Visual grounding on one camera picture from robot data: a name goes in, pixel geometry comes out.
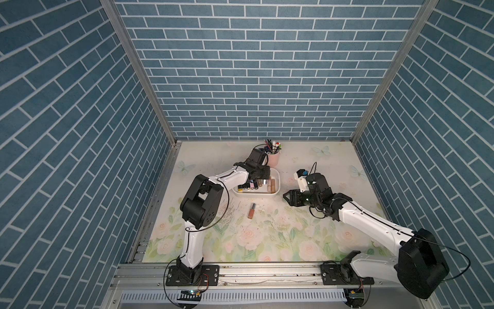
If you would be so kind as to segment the white plastic storage box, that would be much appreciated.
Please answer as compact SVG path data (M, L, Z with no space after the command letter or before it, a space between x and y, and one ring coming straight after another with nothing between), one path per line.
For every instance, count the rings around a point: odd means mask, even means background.
M251 180L243 185L233 188L233 192L245 197L269 197L275 196L280 191L280 174L278 170L270 168L270 178L267 180Z

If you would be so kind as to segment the red lip gloss tube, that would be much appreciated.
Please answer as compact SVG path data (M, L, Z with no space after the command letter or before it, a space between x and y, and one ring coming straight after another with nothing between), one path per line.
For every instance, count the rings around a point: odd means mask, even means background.
M249 212L248 212L248 216L247 216L247 218L249 220L252 220L253 219L253 216L255 214L255 208L256 208L256 204L255 203L252 203L252 205L251 205L251 207L249 209Z

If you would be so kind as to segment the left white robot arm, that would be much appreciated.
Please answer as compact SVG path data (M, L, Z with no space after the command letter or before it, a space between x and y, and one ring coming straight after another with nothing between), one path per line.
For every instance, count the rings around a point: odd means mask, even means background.
M271 168L267 154L261 145L256 145L249 157L236 162L228 171L216 176L198 175L192 181L183 198L180 210L185 222L185 241L182 253L172 268L179 284L195 285L201 281L203 272L203 243L206 231L215 223L223 193L250 181L270 178Z

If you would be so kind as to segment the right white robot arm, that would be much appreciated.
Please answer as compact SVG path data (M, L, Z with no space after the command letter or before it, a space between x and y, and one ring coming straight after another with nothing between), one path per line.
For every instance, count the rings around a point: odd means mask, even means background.
M320 173L300 169L293 177L298 189L283 195L290 206L316 209L325 218L360 230L392 253L392 257L383 257L351 251L339 262L322 264L324 280L365 285L384 279L399 283L420 299L428 299L441 283L449 281L450 268L441 252L444 245L431 232L405 228L379 217L351 197L334 193Z

